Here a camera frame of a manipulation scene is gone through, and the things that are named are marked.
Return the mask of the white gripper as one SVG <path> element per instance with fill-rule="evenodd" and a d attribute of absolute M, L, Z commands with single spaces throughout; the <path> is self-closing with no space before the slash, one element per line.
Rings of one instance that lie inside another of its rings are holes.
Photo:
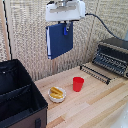
<path fill-rule="evenodd" d="M 53 0 L 46 5 L 47 22 L 80 20 L 85 16 L 85 3 L 82 0 Z M 70 23 L 64 27 L 68 34 Z"/>

